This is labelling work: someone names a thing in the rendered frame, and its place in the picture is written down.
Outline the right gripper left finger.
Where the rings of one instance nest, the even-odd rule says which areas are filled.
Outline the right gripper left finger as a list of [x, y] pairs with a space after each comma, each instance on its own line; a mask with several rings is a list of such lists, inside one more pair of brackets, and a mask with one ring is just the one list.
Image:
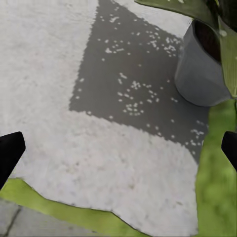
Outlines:
[[0, 187], [2, 187], [26, 150], [22, 132], [0, 137]]

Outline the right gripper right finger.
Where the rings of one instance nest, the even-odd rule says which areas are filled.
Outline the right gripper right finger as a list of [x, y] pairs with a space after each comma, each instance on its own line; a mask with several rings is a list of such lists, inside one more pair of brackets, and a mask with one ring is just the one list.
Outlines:
[[237, 171], [237, 134], [226, 131], [221, 148]]

